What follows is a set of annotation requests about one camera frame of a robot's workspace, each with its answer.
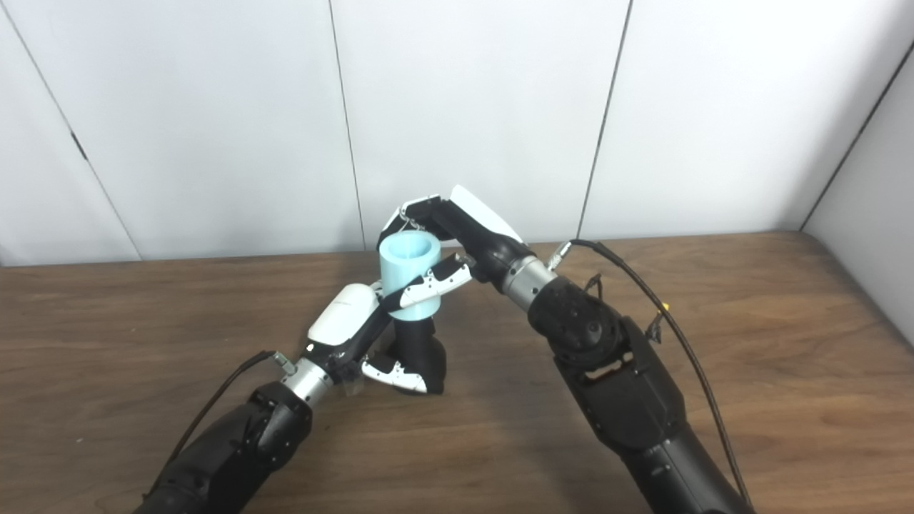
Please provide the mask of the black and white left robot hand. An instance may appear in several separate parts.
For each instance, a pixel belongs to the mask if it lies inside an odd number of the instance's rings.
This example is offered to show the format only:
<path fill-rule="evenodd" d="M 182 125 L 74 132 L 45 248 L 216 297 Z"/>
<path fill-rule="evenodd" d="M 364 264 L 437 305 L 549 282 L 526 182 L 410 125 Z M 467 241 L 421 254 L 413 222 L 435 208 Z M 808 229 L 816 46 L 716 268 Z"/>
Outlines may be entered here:
<path fill-rule="evenodd" d="M 379 283 L 343 287 L 303 332 L 295 378 L 302 381 L 304 367 L 310 366 L 330 386 L 369 378 L 405 393 L 429 394 L 425 378 L 395 357 L 393 344 L 380 342 L 391 321 L 380 306 Z"/>

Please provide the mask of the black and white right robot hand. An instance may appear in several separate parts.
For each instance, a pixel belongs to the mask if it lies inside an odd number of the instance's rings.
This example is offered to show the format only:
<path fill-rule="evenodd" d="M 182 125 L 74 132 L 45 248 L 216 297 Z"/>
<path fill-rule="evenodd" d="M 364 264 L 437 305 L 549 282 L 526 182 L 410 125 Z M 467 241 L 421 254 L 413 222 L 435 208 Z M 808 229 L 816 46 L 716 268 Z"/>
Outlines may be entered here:
<path fill-rule="evenodd" d="M 410 228 L 430 234 L 440 243 L 457 241 L 463 254 L 453 254 L 385 293 L 382 307 L 389 313 L 420 305 L 453 292 L 470 280 L 490 283 L 528 312 L 542 282 L 523 284 L 535 254 L 492 208 L 462 186 L 448 198 L 424 196 L 405 202 L 388 219 L 378 237 L 384 241 Z"/>

